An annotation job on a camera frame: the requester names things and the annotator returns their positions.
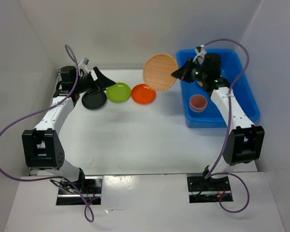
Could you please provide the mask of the black plastic plate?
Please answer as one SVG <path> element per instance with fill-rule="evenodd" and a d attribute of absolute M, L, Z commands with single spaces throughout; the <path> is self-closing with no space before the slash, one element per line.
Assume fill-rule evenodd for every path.
<path fill-rule="evenodd" d="M 107 96 L 106 94 L 102 92 L 86 92 L 82 96 L 82 105 L 89 110 L 98 110 L 102 108 L 107 101 Z"/>

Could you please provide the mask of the brown woven bamboo tray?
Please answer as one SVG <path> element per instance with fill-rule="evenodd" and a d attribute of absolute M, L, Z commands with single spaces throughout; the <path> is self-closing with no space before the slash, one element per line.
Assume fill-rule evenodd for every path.
<path fill-rule="evenodd" d="M 154 91 L 165 91 L 176 82 L 172 73 L 178 69 L 176 60 L 169 54 L 160 53 L 152 56 L 144 65 L 144 83 Z"/>

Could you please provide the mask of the pink plastic cup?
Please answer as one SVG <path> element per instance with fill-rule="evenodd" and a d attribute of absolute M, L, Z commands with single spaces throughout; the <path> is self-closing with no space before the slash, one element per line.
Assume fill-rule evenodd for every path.
<path fill-rule="evenodd" d="M 194 112 L 203 112 L 207 107 L 207 99 L 203 95 L 193 95 L 189 100 L 188 106 Z"/>

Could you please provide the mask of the blue-grey plastic cup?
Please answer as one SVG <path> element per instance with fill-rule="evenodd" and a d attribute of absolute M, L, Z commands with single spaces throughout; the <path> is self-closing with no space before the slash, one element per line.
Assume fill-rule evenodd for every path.
<path fill-rule="evenodd" d="M 196 112 L 196 113 L 201 113 L 207 107 L 207 102 L 206 101 L 205 102 L 200 102 L 200 101 L 189 102 L 188 106 L 191 111 Z"/>

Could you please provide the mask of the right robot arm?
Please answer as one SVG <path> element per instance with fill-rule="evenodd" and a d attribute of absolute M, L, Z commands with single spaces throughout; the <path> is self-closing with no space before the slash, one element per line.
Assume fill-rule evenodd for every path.
<path fill-rule="evenodd" d="M 207 53 L 202 63 L 197 58 L 189 58 L 172 73 L 181 81 L 198 82 L 227 125 L 225 141 L 217 160 L 203 172 L 202 184 L 207 190 L 218 186 L 219 179 L 231 173 L 233 166 L 259 159 L 265 135 L 263 127 L 256 126 L 243 111 L 233 93 L 232 84 L 221 76 L 220 67 L 220 55 Z"/>

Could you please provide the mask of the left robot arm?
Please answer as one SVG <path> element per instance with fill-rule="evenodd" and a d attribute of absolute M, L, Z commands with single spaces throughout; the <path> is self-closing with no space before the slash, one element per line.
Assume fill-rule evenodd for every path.
<path fill-rule="evenodd" d="M 42 120 L 31 130 L 22 133 L 26 165 L 37 170 L 62 177 L 63 185 L 75 193 L 87 187 L 84 171 L 65 159 L 65 151 L 59 139 L 59 132 L 67 116 L 74 109 L 80 94 L 106 98 L 105 90 L 115 85 L 97 68 L 93 72 L 84 68 L 64 66 L 59 70 L 61 80 L 56 86 L 52 104 Z"/>

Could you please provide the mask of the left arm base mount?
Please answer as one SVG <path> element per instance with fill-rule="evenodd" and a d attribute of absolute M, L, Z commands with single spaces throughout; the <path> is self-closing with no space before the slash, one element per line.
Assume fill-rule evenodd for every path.
<path fill-rule="evenodd" d="M 58 188 L 56 205 L 85 205 L 80 194 L 71 184 L 54 179 L 51 179 L 50 182 Z M 86 176 L 82 186 L 76 183 L 75 185 L 90 205 L 101 204 L 102 176 Z"/>

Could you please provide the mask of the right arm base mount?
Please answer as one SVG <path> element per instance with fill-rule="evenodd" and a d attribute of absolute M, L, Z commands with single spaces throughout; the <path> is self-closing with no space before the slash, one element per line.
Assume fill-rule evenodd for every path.
<path fill-rule="evenodd" d="M 231 186 L 228 177 L 205 179 L 203 174 L 188 174 L 187 185 L 189 203 L 232 202 Z"/>

